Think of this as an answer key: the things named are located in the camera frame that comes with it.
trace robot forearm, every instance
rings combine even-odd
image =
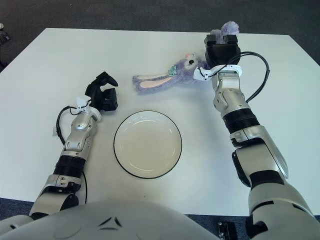
[[[231,65],[212,78],[213,103],[237,148],[232,159],[238,176],[251,188],[247,233],[255,240],[318,239],[320,224],[300,193],[286,181],[287,164],[245,101],[238,67]]]
[[[79,204],[75,193],[81,187],[81,175],[88,158],[92,138],[97,130],[100,113],[81,112],[71,124],[71,133],[60,158],[36,199],[30,216],[34,219],[50,215]]]

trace stuffed bunny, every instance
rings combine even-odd
[[[228,21],[223,24],[221,30],[213,29],[210,32],[211,35],[216,36],[216,43],[217,44],[225,44],[224,36],[226,35],[236,35],[239,34],[239,25],[236,24],[234,21]]]
[[[132,81],[136,85],[136,88],[141,92],[167,88],[175,83],[190,84],[201,82],[194,79],[194,71],[196,67],[202,67],[204,69],[209,68],[207,62],[202,60],[195,53],[186,54],[185,58],[176,62],[167,73],[159,75],[133,76]]]

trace gray carpet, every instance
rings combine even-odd
[[[290,35],[320,64],[319,9],[319,0],[0,0],[0,23],[11,36],[1,60],[10,63],[45,28],[209,32],[234,20],[241,33]],[[31,206],[0,198],[0,219]],[[239,239],[248,239],[244,217],[189,217],[215,234],[219,221],[235,222]]]

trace black cable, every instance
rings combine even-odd
[[[61,115],[64,113],[64,111],[70,109],[70,106],[65,106],[59,113],[57,119],[56,119],[56,123],[55,123],[55,128],[56,128],[56,134],[58,135],[58,137],[60,138],[61,142],[63,145],[66,144],[66,141],[64,140],[64,137],[62,136],[61,133],[61,129],[60,129],[60,117]]]
[[[236,54],[234,55],[232,58],[230,58],[230,60],[227,62],[226,65],[224,65],[222,68],[220,68],[216,73],[212,74],[210,77],[213,77],[214,75],[216,75],[218,72],[220,72],[222,69],[224,69],[227,65],[231,64],[232,62],[240,59],[241,57],[244,57],[244,56],[256,56],[258,58],[260,58],[264,64],[265,64],[265,75],[264,75],[264,79],[263,79],[263,82],[262,84],[260,85],[260,87],[246,100],[246,102],[248,103],[249,101],[251,101],[252,99],[254,99],[261,91],[262,89],[265,87],[266,83],[267,83],[267,79],[269,77],[269,73],[270,73],[270,68],[269,68],[269,64],[267,62],[267,60],[261,56],[260,54],[256,53],[256,52],[253,52],[253,51],[243,51],[243,52],[240,52],[239,54]]]
[[[84,199],[84,203],[86,204],[87,203],[87,196],[88,196],[88,185],[87,185],[87,178],[86,178],[85,172],[82,171],[82,174],[83,174],[84,184],[85,184],[85,199]]]

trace white table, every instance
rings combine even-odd
[[[62,145],[53,136],[59,111],[75,105],[103,71],[118,82],[119,107],[102,114],[85,172],[88,202],[153,201],[184,214],[248,215],[249,188],[238,179],[229,133],[213,107],[210,82],[138,94],[133,75],[165,73],[186,53],[204,54],[206,33],[87,29],[44,30],[0,74],[0,197],[34,201],[52,174]],[[287,35],[241,34],[242,51],[263,55],[271,73],[250,105],[289,166],[289,182],[320,214],[320,67]],[[262,82],[258,58],[240,61],[248,97]],[[157,179],[139,179],[116,161],[114,134],[129,115],[155,110],[170,117],[182,137],[177,165]],[[73,117],[64,115],[65,137]],[[79,197],[83,200],[84,189]]]

